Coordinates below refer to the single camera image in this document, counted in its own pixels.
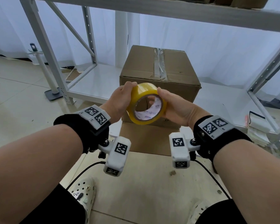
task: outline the yellow packing tape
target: yellow packing tape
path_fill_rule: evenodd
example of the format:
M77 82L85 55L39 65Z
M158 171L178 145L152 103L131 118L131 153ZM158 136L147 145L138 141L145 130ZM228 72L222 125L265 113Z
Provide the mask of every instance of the yellow packing tape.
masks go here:
M145 111L136 111L138 103L149 96L155 97L154 104ZM157 87L154 84L145 82L133 88L127 113L135 124L146 125L159 119L165 113L166 106L166 101L158 95Z

